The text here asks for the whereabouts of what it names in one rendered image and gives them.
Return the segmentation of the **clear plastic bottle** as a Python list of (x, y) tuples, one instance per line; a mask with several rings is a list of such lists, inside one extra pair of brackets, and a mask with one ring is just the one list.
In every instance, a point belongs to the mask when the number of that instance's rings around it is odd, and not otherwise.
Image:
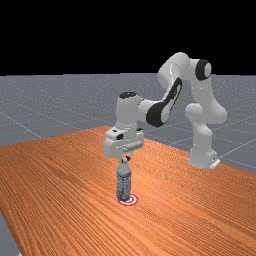
[(119, 201), (126, 202), (130, 199), (131, 192), (131, 169), (130, 157), (122, 157), (116, 171), (116, 197)]

